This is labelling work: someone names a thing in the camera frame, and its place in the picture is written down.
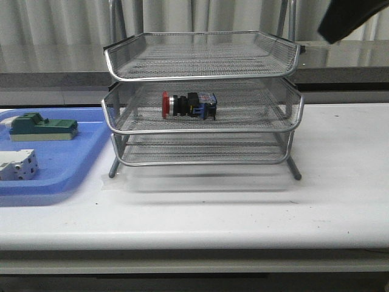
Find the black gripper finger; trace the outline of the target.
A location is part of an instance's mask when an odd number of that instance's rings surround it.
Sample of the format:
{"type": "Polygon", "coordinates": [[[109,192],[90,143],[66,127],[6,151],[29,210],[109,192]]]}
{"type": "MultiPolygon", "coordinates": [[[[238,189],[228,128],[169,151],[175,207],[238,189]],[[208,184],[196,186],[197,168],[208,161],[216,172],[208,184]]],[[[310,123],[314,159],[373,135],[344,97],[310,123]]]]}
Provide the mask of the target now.
{"type": "Polygon", "coordinates": [[[333,0],[318,27],[318,33],[334,44],[388,7],[388,0],[333,0]]]}

